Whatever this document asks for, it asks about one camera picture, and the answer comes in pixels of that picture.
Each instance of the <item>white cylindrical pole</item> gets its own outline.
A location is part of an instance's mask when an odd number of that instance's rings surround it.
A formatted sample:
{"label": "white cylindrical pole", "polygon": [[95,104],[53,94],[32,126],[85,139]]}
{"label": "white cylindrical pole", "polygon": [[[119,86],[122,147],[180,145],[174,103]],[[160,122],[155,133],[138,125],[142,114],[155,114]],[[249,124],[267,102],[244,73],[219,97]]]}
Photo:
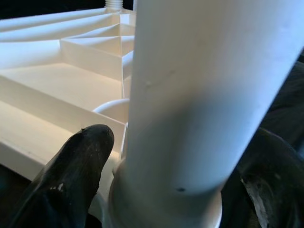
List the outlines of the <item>white cylindrical pole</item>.
{"label": "white cylindrical pole", "polygon": [[215,227],[215,195],[302,49],[303,21],[303,0],[138,2],[116,227]]}

